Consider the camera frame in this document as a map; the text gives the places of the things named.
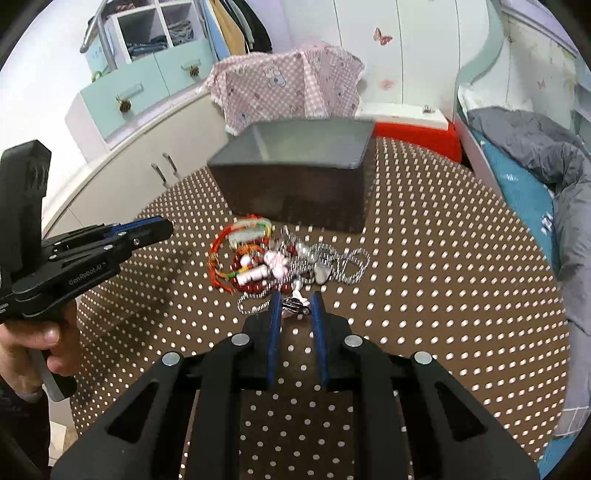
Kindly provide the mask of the person's left hand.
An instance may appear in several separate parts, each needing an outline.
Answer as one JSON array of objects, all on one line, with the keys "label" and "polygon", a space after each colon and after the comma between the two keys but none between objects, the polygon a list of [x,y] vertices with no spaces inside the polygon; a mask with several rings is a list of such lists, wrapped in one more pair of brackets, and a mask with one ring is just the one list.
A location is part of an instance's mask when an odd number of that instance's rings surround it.
[{"label": "person's left hand", "polygon": [[49,351],[46,367],[64,377],[78,373],[82,362],[77,304],[72,300],[54,321],[7,320],[1,325],[1,377],[21,398],[31,399],[42,378],[30,357],[32,350]]}]

